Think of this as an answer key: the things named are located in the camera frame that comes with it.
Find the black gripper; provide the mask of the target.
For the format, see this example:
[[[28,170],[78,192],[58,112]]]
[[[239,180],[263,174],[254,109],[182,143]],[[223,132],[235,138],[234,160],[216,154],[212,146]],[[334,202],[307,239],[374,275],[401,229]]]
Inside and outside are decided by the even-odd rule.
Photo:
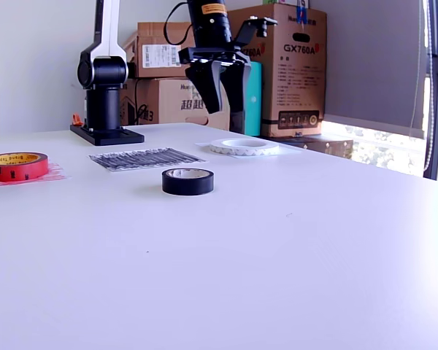
[[[221,64],[229,66],[223,72],[223,86],[230,106],[229,130],[244,133],[247,82],[251,71],[250,58],[234,45],[186,47],[181,49],[178,55],[181,64],[190,64],[185,70],[186,77],[197,89],[210,114],[222,111],[220,68]]]

